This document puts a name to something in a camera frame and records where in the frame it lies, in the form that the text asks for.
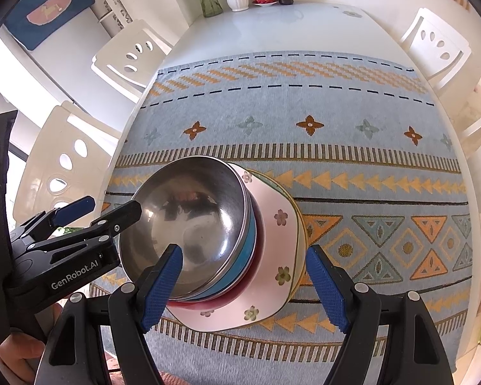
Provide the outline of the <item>person's left hand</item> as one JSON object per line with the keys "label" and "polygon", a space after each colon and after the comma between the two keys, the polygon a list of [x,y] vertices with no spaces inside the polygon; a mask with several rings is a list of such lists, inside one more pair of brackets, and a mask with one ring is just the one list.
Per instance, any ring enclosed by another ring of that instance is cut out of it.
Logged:
{"label": "person's left hand", "polygon": [[8,384],[33,384],[36,369],[29,361],[38,361],[45,343],[22,332],[12,332],[0,343],[0,372]]}

